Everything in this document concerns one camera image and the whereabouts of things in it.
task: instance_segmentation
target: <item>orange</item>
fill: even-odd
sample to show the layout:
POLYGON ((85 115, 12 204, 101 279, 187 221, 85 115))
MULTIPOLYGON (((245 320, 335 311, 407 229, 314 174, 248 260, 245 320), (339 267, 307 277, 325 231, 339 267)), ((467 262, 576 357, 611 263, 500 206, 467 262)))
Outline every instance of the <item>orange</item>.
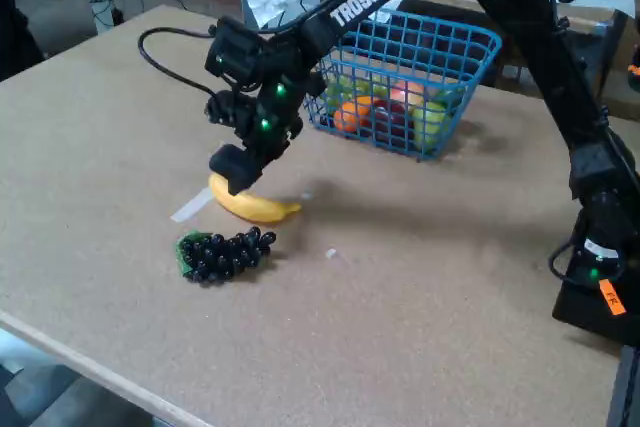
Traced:
POLYGON ((345 102, 333 114, 333 125, 342 132, 355 133, 358 125, 366 125, 371 113, 373 99, 369 96, 356 97, 355 102, 345 102))

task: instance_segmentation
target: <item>yellow banana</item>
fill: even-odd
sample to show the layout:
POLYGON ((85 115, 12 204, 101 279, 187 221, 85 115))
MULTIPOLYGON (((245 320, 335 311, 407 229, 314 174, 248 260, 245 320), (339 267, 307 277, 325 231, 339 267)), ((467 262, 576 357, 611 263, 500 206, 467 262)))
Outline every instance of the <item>yellow banana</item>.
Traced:
POLYGON ((220 205, 232 214, 250 222, 280 222, 287 215, 301 209, 301 205, 297 203, 276 202, 244 192, 231 195, 227 179, 215 173, 209 177, 209 187, 220 205))

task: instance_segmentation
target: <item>white tape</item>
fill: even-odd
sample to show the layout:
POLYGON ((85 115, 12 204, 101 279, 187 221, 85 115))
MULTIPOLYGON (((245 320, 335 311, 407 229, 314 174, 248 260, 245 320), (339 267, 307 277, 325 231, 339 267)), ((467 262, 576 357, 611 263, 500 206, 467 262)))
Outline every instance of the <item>white tape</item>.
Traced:
POLYGON ((202 207, 207 205, 213 199, 213 193, 209 187, 205 187, 189 202, 184 204, 175 214, 171 216, 171 220, 174 222, 184 222, 187 219, 193 217, 202 207))
POLYGON ((613 249, 607 249, 601 245, 596 244, 594 241, 587 239, 584 241, 584 248, 594 255, 602 257, 604 259, 617 259, 618 252, 613 249))

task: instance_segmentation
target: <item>bunch of grapes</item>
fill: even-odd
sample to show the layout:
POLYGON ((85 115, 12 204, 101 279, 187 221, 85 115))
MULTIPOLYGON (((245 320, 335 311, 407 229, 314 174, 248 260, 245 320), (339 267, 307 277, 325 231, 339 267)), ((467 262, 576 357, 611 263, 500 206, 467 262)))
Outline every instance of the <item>bunch of grapes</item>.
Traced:
POLYGON ((262 234, 258 227, 226 240, 220 234, 186 237, 178 249, 191 270, 183 275, 199 284, 226 282, 246 269, 258 267, 260 259, 271 253, 275 241, 274 232, 262 234))

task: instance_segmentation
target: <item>table edge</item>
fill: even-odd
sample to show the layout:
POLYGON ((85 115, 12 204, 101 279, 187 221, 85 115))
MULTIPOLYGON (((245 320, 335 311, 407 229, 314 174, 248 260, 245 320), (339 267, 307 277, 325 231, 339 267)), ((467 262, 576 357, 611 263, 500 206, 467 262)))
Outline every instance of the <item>table edge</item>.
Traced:
POLYGON ((97 361, 0 310, 0 328, 51 354, 79 374, 120 395, 158 418, 190 427, 214 427, 186 410, 164 400, 138 384, 116 374, 97 361))

